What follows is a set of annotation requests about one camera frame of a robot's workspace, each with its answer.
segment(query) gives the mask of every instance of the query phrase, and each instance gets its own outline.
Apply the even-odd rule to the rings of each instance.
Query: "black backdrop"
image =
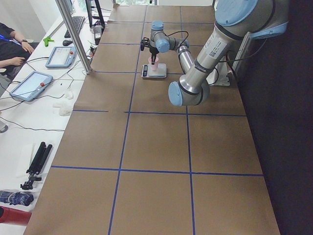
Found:
[[[292,0],[238,84],[281,235],[313,235],[312,30],[313,2]]]

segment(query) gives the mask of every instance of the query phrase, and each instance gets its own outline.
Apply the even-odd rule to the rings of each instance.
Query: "blue lanyard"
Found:
[[[4,41],[7,41],[7,42],[13,42],[13,43],[16,43],[17,45],[20,45],[20,43],[14,41],[14,40],[9,40],[9,39],[6,39],[2,34],[0,34],[0,40],[4,40]]]

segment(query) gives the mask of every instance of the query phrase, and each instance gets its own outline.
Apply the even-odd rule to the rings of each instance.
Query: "keyboard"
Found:
[[[84,21],[85,21],[85,17],[83,17],[83,16],[72,16],[72,20],[74,22],[76,31],[79,34],[80,30],[83,27],[83,24],[84,24]],[[64,37],[65,38],[70,38],[71,37],[68,30],[65,33]]]

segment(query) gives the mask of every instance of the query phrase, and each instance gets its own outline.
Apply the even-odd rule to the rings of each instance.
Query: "computer mouse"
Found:
[[[63,46],[66,47],[66,46],[70,45],[72,42],[73,41],[70,41],[70,40],[64,40],[62,44],[63,44]]]

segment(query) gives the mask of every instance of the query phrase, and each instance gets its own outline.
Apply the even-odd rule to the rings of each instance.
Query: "green clip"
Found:
[[[50,37],[46,37],[44,38],[44,42],[45,42],[45,47],[47,47],[49,45],[49,42],[54,42],[54,40],[52,40]]]

